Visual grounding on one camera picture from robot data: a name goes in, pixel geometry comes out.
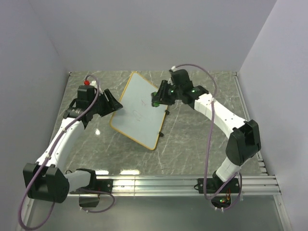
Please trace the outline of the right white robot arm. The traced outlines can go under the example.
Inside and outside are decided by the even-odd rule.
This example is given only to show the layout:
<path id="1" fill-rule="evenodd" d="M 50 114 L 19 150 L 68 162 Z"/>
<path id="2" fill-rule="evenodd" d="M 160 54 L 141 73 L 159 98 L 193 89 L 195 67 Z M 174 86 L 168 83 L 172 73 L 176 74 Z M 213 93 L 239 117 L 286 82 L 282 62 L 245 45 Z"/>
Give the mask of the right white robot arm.
<path id="1" fill-rule="evenodd" d="M 220 104 L 213 94 L 202 86 L 194 86 L 186 70 L 171 71 L 169 81 L 163 80 L 158 91 L 152 92 L 152 106 L 173 105 L 180 100 L 211 120 L 228 138 L 226 158 L 215 172 L 212 186 L 224 192 L 242 165 L 261 149 L 258 123 L 247 121 Z"/>

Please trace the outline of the yellow framed whiteboard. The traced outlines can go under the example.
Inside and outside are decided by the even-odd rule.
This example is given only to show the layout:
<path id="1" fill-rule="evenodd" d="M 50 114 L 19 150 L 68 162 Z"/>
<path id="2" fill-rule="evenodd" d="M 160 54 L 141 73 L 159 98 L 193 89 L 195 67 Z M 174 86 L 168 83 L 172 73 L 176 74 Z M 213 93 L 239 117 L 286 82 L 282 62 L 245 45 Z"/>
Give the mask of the yellow framed whiteboard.
<path id="1" fill-rule="evenodd" d="M 152 106 L 151 93 L 158 91 L 150 81 L 133 72 L 122 92 L 123 108 L 114 112 L 110 126 L 133 141 L 154 150 L 166 116 L 166 105 Z"/>

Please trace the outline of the green whiteboard eraser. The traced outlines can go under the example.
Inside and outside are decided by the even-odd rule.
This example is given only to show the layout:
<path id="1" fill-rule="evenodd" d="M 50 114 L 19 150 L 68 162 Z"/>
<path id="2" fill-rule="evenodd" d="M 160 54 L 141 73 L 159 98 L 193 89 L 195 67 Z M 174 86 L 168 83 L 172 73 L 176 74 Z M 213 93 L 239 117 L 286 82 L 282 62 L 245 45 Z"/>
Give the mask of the green whiteboard eraser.
<path id="1" fill-rule="evenodd" d="M 155 97 L 157 92 L 151 93 L 151 105 L 152 107 L 159 107 L 160 103 L 157 101 L 157 98 Z"/>

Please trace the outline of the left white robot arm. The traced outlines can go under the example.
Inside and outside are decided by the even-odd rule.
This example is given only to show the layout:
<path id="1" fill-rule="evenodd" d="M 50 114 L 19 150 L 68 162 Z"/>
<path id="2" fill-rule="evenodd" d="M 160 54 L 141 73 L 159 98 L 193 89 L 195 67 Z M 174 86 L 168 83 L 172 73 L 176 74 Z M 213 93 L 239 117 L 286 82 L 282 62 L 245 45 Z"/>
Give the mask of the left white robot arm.
<path id="1" fill-rule="evenodd" d="M 61 126 L 47 150 L 35 163 L 28 163 L 23 169 L 27 196 L 62 203 L 70 192 L 79 188 L 85 193 L 95 192 L 98 182 L 94 170 L 79 168 L 64 174 L 64 164 L 94 115 L 103 117 L 122 107 L 108 89 L 100 91 L 92 85 L 79 86 L 77 97 L 65 110 Z"/>

